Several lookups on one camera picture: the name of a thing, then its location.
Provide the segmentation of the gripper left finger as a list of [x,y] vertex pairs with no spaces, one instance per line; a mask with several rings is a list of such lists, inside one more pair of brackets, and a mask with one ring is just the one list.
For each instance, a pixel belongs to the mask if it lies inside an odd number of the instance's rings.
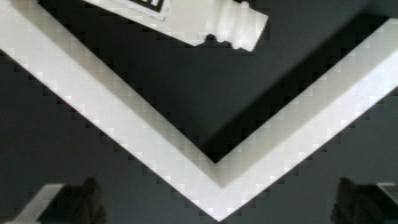
[[46,184],[7,224],[106,224],[95,179],[79,185]]

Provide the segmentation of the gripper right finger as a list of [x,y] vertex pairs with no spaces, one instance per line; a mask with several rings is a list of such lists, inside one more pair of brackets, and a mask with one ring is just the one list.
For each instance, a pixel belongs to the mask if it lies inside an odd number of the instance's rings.
[[398,224],[398,204],[374,184],[357,184],[339,179],[333,224]]

